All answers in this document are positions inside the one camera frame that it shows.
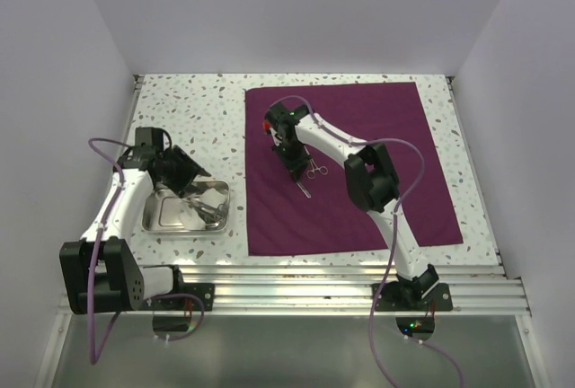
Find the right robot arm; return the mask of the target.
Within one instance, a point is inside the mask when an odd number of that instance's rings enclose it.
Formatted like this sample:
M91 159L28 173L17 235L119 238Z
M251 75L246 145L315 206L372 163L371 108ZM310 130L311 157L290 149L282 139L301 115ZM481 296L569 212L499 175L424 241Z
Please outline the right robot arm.
M370 216L394 254L403 304L414 310L427 304L439 282L438 274L423 255L403 212L404 200L423 177L425 161L420 150L397 138L366 141L353 137L321 119L308 102L289 110L278 100L269 107L264 123L273 140L272 150L292 181L299 181L311 165L308 146L342 167L349 199ZM420 171L406 191L399 189L399 175L387 150L388 143L407 146L420 159Z

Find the steel forceps ring handles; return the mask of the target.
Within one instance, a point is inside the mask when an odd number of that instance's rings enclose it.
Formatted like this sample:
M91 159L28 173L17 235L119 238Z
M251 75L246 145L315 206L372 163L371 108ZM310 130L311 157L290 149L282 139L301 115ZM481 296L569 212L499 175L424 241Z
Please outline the steel forceps ring handles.
M325 176L328 174L328 168L326 166L319 166L314 159L309 160L309 167L306 172L306 176L313 180L316 176Z

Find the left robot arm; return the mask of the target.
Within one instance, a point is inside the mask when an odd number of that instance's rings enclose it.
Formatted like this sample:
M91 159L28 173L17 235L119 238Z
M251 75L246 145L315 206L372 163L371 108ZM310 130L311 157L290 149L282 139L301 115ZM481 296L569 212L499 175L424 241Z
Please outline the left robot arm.
M136 311L156 299L166 309L187 297L174 265L141 266L130 249L137 219L160 184L188 197L197 177L210 175L181 148L133 145L112 163L109 193L82 237L59 252L66 293L75 314Z

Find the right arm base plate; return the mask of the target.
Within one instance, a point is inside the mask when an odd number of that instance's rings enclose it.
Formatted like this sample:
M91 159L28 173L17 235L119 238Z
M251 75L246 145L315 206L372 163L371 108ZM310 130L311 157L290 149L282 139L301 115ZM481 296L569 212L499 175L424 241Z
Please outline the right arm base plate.
M450 312L454 310L447 283L438 283L425 297L417 298L413 292L402 287L397 281L386 283L376 295L379 284L372 284L372 296L377 297L377 312Z

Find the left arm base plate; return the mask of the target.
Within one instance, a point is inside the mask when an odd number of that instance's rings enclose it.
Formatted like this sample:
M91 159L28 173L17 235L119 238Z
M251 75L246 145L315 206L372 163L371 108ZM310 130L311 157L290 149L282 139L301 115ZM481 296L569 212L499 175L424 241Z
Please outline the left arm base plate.
M210 312L215 297L213 283L184 283L175 292L145 300L137 310Z

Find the steel tweezers long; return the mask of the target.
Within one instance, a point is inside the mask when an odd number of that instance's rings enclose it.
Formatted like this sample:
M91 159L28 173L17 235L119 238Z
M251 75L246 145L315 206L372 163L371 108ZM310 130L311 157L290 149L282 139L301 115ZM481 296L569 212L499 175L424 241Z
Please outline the steel tweezers long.
M301 191L304 193L304 195L308 199L311 199L312 196L311 196L310 192L307 190L307 188L305 187L305 185L301 181L296 181L296 185L298 186L299 189L301 189Z

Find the steel scissors ring handles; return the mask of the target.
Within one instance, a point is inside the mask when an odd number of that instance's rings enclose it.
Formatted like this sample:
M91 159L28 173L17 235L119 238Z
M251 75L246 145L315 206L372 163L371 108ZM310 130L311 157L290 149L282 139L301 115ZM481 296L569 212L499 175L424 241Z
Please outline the steel scissors ring handles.
M217 207L212 207L199 199L191 199L188 203L190 208L193 208L199 217L206 223L218 223L227 216L227 208L225 204L220 204Z

